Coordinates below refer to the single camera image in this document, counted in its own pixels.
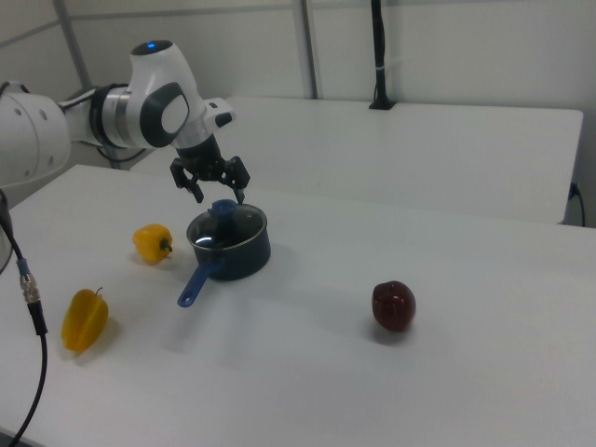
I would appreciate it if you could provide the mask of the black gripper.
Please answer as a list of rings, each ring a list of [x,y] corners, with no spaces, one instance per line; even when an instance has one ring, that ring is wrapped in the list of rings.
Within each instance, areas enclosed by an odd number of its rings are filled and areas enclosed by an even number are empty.
[[[204,194],[197,179],[226,185],[233,190],[237,204],[244,203],[244,190],[251,176],[239,156],[223,159],[214,135],[192,147],[177,148],[176,152],[178,158],[174,158],[169,166],[173,181],[177,188],[189,192],[198,204],[203,202]],[[187,177],[185,171],[193,176]]]

